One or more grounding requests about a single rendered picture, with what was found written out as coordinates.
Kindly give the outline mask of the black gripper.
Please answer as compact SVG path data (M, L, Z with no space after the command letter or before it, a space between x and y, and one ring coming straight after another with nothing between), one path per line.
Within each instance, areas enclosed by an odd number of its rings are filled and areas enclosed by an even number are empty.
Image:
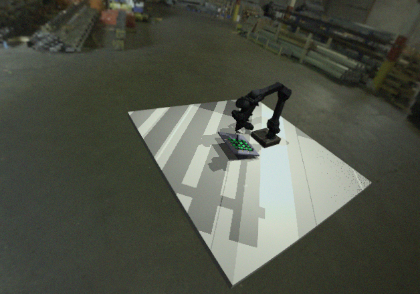
M254 129L254 126L251 123L247 122L247 121L249 121L249 117L253 115L252 112L249 112L249 111L244 110L244 109L243 109L243 112L245 112L245 119L244 120L238 120L238 119L236 120L235 131L238 131L243 127L247 130L253 130Z

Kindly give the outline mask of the grey switch panel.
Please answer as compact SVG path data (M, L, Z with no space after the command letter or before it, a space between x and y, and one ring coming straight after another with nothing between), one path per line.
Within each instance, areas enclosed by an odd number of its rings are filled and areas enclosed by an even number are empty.
M218 134L238 160L247 159L248 156L260 156L244 136L225 132Z

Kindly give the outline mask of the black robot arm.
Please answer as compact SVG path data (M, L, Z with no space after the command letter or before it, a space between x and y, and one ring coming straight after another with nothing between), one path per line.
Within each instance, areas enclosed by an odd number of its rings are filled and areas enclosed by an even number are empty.
M270 85L264 89L256 89L252 90L249 94L247 94L245 97L241 97L237 99L235 105L237 108L241 108L239 111L233 111L232 117L235 120L244 120L245 119L245 112L244 110L247 110L249 112L253 112L256 106L259 106L258 102L263 100L266 96L275 93L278 91L278 102L275 107L273 116L268 119L267 121L267 128L268 134L265 135L266 138L270 140L276 139L275 135L280 133L280 115L282 113L285 101L290 98L292 94L292 90L280 82L276 82L273 85Z

